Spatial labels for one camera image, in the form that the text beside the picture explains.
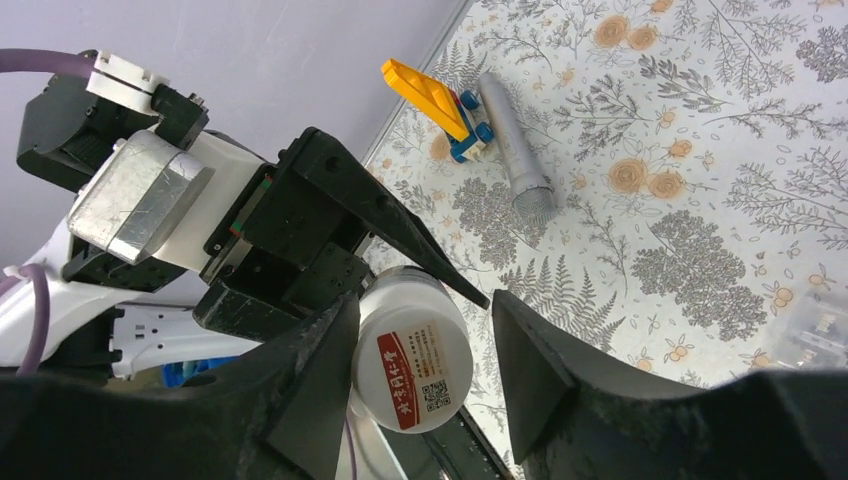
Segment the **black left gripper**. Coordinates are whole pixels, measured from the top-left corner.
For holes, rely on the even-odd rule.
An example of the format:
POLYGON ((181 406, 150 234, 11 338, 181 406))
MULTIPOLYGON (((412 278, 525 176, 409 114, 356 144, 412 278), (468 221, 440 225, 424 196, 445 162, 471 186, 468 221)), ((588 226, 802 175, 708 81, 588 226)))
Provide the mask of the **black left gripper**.
POLYGON ((377 237, 486 310, 490 300, 453 265, 422 220, 330 134, 309 127, 249 180, 205 249, 203 328, 267 341, 345 292, 364 293, 360 247, 377 237))

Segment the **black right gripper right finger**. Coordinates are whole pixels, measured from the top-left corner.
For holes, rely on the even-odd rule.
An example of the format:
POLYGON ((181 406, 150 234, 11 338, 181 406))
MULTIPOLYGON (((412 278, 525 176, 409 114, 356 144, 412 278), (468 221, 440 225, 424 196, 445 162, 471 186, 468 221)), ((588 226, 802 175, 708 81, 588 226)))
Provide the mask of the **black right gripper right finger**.
POLYGON ((506 290, 492 318, 512 454, 530 479, 843 479, 847 374, 702 389, 639 370, 506 290))

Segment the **white orange pill bottle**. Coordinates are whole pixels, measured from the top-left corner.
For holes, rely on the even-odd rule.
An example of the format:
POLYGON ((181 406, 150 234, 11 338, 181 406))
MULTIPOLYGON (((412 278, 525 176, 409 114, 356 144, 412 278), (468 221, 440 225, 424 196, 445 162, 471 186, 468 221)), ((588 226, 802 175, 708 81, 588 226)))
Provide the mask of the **white orange pill bottle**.
POLYGON ((467 325, 446 288, 419 267, 393 267, 377 276, 359 310, 352 404, 401 434, 445 424, 474 376, 467 325))

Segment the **clear plastic pill organizer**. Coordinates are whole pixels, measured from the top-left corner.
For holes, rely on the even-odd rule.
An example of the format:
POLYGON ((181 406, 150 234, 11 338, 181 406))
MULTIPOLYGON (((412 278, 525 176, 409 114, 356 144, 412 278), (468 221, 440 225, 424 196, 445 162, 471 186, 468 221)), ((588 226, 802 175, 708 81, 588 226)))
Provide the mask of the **clear plastic pill organizer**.
POLYGON ((772 360, 794 370, 847 368, 847 298, 808 293, 780 318, 772 360))

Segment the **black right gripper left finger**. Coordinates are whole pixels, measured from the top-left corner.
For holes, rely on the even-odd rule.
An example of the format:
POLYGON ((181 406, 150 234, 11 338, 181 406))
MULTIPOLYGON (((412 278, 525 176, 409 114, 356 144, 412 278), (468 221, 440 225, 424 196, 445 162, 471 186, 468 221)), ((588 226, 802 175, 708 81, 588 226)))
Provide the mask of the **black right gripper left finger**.
POLYGON ((359 300, 182 386, 114 392, 55 376, 1 380, 5 479, 332 479, 359 300))

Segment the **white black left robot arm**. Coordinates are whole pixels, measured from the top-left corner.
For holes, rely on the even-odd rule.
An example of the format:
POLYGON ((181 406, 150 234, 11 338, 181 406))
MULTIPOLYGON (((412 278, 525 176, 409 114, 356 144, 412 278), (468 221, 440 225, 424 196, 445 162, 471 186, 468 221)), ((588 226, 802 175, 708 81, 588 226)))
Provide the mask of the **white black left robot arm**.
POLYGON ((1 280, 1 363, 130 378, 221 361, 268 327, 363 290, 370 231, 321 179, 361 165, 308 130, 269 162, 210 130, 201 97, 117 55, 5 49, 47 73, 18 166, 74 193, 50 239, 1 280))

